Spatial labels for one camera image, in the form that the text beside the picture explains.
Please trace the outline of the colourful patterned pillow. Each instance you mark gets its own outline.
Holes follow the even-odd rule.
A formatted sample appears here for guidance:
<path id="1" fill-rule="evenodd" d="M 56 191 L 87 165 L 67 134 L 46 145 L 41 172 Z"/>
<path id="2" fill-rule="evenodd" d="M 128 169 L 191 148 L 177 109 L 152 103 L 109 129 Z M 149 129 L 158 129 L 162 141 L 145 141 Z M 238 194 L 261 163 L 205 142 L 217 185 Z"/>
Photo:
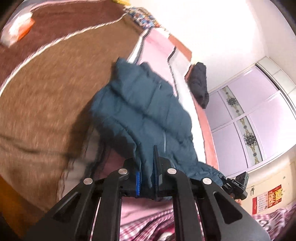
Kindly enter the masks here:
<path id="1" fill-rule="evenodd" d="M 160 28 L 161 25 L 153 15 L 142 7 L 125 8 L 124 11 L 144 30 L 150 28 Z"/>

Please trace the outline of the pink plaid clothing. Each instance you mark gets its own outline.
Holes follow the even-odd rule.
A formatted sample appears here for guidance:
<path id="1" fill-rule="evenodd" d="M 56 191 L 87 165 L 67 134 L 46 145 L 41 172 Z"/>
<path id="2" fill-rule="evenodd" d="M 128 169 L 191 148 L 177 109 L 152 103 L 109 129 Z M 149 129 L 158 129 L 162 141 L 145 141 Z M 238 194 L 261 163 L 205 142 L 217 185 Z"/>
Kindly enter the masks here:
<path id="1" fill-rule="evenodd" d="M 295 240 L 295 205 L 279 208 L 267 214 L 252 215 L 271 240 Z M 174 240 L 172 209 L 132 221 L 120 227 L 120 240 Z"/>

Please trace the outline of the brown fleece blanket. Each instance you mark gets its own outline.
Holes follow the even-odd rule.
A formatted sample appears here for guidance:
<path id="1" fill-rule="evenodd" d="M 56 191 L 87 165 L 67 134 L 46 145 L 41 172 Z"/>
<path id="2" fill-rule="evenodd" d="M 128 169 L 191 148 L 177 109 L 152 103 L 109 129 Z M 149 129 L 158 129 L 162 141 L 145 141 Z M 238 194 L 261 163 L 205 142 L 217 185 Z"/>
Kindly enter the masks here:
<path id="1" fill-rule="evenodd" d="M 1 176 L 47 211 L 80 155 L 93 95 L 142 30 L 111 1 L 44 4 L 33 19 L 22 40 L 1 47 Z"/>

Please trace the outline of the terracotta bed sheet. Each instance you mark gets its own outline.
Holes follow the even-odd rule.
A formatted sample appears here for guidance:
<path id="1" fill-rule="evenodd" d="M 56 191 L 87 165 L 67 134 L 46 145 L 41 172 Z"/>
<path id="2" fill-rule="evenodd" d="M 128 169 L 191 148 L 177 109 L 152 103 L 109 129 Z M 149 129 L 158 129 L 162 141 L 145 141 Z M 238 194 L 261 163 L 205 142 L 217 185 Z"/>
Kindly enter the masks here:
<path id="1" fill-rule="evenodd" d="M 204 109 L 198 104 L 187 84 L 187 79 L 193 68 L 191 65 L 192 52 L 175 36 L 170 34 L 168 39 L 175 46 L 176 51 L 168 63 L 175 77 L 178 100 L 191 118 L 191 133 L 198 161 L 218 170 L 218 159 L 208 119 Z"/>

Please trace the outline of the red paper calendar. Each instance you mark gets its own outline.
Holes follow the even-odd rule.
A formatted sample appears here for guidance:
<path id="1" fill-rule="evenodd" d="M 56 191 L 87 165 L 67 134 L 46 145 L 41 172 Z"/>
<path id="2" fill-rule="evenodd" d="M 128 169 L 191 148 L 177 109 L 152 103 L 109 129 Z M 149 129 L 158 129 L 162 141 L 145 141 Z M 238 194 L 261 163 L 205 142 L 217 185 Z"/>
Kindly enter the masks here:
<path id="1" fill-rule="evenodd" d="M 281 185 L 252 199 L 252 214 L 265 211 L 282 201 L 283 188 Z"/>

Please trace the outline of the orange white tissue pack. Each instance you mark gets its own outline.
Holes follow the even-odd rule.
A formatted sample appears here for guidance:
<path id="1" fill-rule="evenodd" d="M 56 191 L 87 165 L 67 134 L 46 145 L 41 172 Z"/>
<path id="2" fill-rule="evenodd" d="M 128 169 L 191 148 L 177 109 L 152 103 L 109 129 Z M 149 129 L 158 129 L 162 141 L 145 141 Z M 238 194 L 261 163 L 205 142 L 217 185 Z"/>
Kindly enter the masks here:
<path id="1" fill-rule="evenodd" d="M 31 11 L 20 11 L 1 32 L 1 44 L 10 48 L 21 40 L 32 28 L 35 21 L 32 19 Z"/>

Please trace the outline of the black folded garment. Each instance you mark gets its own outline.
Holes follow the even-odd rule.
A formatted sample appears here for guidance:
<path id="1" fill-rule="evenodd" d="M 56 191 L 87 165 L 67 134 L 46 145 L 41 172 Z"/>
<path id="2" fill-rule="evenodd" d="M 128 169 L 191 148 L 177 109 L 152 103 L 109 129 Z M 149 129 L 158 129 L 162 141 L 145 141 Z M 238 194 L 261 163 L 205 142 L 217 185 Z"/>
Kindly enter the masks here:
<path id="1" fill-rule="evenodd" d="M 201 108 L 205 109 L 209 103 L 207 90 L 206 66 L 198 62 L 192 66 L 187 80 L 189 89 Z"/>

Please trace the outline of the teal puffer jacket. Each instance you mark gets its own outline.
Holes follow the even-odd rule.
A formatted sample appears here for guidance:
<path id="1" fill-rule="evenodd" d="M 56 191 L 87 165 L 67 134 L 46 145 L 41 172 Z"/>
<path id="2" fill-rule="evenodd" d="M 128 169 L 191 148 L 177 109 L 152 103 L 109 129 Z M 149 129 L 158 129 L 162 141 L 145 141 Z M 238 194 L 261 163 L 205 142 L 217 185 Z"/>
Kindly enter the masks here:
<path id="1" fill-rule="evenodd" d="M 140 172 L 141 197 L 154 198 L 154 151 L 189 178 L 210 178 L 222 186 L 220 172 L 198 160 L 192 122 L 172 86 L 140 65 L 119 58 L 110 82 L 93 97 L 92 123 L 101 137 Z"/>

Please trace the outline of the yellow cloth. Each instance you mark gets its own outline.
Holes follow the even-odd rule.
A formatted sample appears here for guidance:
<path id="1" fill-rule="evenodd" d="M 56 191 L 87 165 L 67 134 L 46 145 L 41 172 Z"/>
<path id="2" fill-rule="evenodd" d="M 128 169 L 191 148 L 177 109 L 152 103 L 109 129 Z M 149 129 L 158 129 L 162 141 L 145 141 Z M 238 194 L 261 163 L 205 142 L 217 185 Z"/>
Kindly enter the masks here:
<path id="1" fill-rule="evenodd" d="M 114 3 L 121 4 L 124 6 L 130 6 L 130 0 L 112 0 Z"/>

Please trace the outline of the lilac wardrobe sliding doors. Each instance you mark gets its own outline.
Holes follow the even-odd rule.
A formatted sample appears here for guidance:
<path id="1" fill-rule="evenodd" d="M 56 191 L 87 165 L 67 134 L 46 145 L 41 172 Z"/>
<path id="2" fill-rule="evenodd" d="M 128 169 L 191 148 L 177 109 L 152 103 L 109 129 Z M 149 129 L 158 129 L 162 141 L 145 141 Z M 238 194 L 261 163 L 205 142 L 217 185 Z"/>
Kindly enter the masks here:
<path id="1" fill-rule="evenodd" d="M 220 171 L 233 177 L 295 146 L 295 84 L 264 57 L 209 95 L 205 109 Z"/>

